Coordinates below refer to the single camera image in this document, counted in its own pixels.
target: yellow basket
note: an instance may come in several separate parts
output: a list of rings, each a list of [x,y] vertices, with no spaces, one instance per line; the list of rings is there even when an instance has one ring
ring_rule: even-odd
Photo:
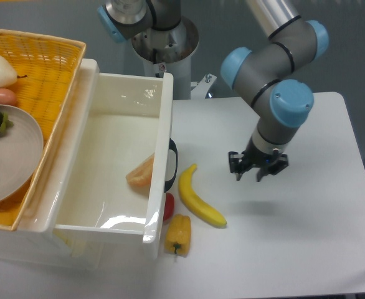
[[[8,87],[17,95],[17,107],[30,113],[44,136],[42,159],[32,178],[0,202],[0,229],[16,230],[34,194],[37,181],[64,122],[69,93],[85,53],[76,40],[0,29],[0,55],[20,78]]]

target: white table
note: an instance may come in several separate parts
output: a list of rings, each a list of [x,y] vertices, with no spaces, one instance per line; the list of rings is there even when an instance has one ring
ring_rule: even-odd
[[[260,298],[365,292],[365,171],[343,98],[318,93],[277,176],[241,181],[228,151],[242,151],[257,123],[240,98],[175,101],[179,173],[197,163],[193,187],[226,217],[216,229],[191,216],[189,255],[155,261],[127,245],[105,247],[81,271],[0,260],[0,298]]]

